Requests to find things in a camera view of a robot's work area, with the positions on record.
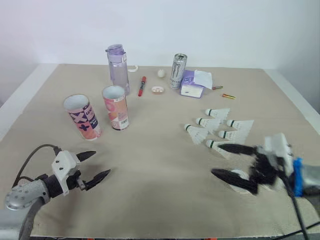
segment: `silver can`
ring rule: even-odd
[[[184,76],[184,71],[187,64],[187,55],[183,53],[177,53],[174,55],[172,72],[171,72],[171,88],[179,89],[181,85],[182,78]]]

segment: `white shuttlecock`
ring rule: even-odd
[[[214,134],[214,131],[216,131],[220,125],[219,118],[203,119],[203,118],[198,117],[195,120],[195,122],[196,122],[196,124],[207,129],[209,131],[209,133],[211,133],[211,134]]]
[[[218,153],[220,153],[222,156],[224,156],[226,159],[229,158],[231,155],[230,152],[223,150],[222,148],[218,147],[221,144],[230,144],[230,141],[214,141],[214,140],[208,140],[206,141],[205,145],[210,148],[216,150]]]
[[[158,77],[162,79],[162,78],[165,77],[165,75],[166,75],[165,70],[159,69],[159,71],[158,71]]]
[[[222,109],[210,109],[205,110],[205,115],[215,117],[216,119],[220,119],[220,122],[223,123],[230,112],[230,108],[222,108]]]
[[[208,136],[208,130],[203,127],[195,127],[190,124],[186,124],[184,125],[184,130],[189,133],[195,145],[202,143]]]
[[[246,120],[246,121],[235,121],[235,120],[228,120],[226,124],[229,127],[233,127],[237,130],[247,130],[250,131],[252,125],[254,124],[255,120]]]
[[[230,141],[233,141],[236,144],[244,144],[248,136],[248,133],[245,130],[219,131],[218,136],[222,139],[228,139]]]

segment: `fabric surface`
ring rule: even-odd
[[[261,69],[192,68],[211,72],[214,85],[201,99],[180,96],[169,87],[170,67],[140,67],[129,73],[127,96],[130,125],[112,129],[102,98],[111,84],[108,66],[60,65],[42,86],[24,113],[0,142],[0,199],[29,153],[41,144],[54,144],[79,153],[97,154],[81,163],[82,179],[111,169],[89,191],[78,188],[58,196],[37,214],[32,235],[87,238],[213,238],[271,236],[299,229],[290,198],[284,190],[259,188],[259,194],[239,194],[210,173],[211,168],[248,172],[251,157],[226,160],[214,150],[194,145],[184,124],[196,126],[205,109],[230,108],[228,119],[254,120],[247,145],[264,143],[264,137],[284,133],[293,153],[303,162],[319,165],[320,136],[293,103]],[[147,82],[138,97],[141,77]],[[151,87],[163,86],[154,95]],[[222,93],[236,99],[221,97]],[[81,137],[63,108],[72,94],[88,96],[102,135],[95,141]],[[219,130],[233,130],[221,125]],[[209,135],[207,139],[219,140]],[[52,174],[54,153],[41,149],[27,165],[24,176]],[[313,206],[299,199],[306,225],[319,220]],[[315,227],[310,232],[320,232]]]

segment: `black cross design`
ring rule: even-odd
[[[89,127],[90,126],[86,126],[84,124],[81,124],[81,126],[79,128],[86,132]]]

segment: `purple box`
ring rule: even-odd
[[[185,70],[183,73],[180,95],[200,99],[204,93],[205,87],[195,84],[195,71]]]

